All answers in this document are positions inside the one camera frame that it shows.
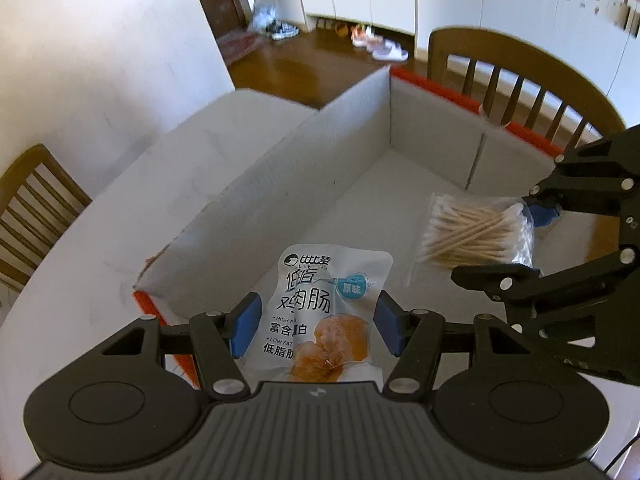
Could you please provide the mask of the bag of cotton swabs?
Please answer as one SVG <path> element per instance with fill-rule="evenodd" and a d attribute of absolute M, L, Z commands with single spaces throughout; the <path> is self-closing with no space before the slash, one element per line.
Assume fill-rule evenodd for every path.
<path fill-rule="evenodd" d="M 531 266 L 534 246 L 534 219 L 524 200 L 433 194 L 416 234 L 408 283 L 457 266 Z"/>

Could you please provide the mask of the chicken sausage snack packet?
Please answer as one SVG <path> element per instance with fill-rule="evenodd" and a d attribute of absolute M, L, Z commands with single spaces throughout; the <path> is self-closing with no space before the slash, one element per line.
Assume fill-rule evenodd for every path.
<path fill-rule="evenodd" d="M 297 244 L 282 252 L 278 282 L 242 357 L 258 382 L 374 382 L 370 335 L 393 265 L 388 252 Z"/>

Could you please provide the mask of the wooden chair beside box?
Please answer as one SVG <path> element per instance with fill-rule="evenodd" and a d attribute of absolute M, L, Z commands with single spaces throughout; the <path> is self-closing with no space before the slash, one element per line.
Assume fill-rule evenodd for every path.
<path fill-rule="evenodd" d="M 428 38 L 427 78 L 441 84 L 452 58 L 466 62 L 461 93 L 468 98 L 481 84 L 477 70 L 490 69 L 480 110 L 489 117 L 498 94 L 506 99 L 500 124 L 534 131 L 546 107 L 544 142 L 554 145 L 568 113 L 578 123 L 559 147 L 567 151 L 582 142 L 587 129 L 605 138 L 625 129 L 623 119 L 604 93 L 559 58 L 528 42 L 479 27 L 444 27 Z"/>

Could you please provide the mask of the red cardboard shoe box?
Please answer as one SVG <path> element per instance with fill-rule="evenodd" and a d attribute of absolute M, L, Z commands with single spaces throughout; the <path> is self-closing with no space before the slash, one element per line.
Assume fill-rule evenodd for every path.
<path fill-rule="evenodd" d="M 450 322 L 503 316 L 434 266 L 413 264 L 439 194 L 519 198 L 551 174 L 552 158 L 407 78 L 378 70 L 305 120 L 209 203 L 142 271 L 171 323 L 270 299 L 288 255 L 329 256 L 342 275 L 390 255 L 386 292 L 406 309 Z"/>

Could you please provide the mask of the pink sandals on floor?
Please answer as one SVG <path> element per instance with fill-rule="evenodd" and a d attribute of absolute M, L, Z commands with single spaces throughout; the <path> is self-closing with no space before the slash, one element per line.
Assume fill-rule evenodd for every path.
<path fill-rule="evenodd" d="M 375 61 L 403 63 L 409 58 L 409 52 L 398 42 L 377 35 L 371 26 L 354 26 L 350 41 L 355 48 L 366 50 Z"/>

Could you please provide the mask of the wooden chair behind table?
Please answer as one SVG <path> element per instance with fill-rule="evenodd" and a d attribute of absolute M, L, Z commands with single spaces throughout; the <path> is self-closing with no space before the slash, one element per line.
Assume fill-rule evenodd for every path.
<path fill-rule="evenodd" d="M 18 156 L 1 176 L 1 284 L 21 292 L 90 204 L 44 145 Z"/>

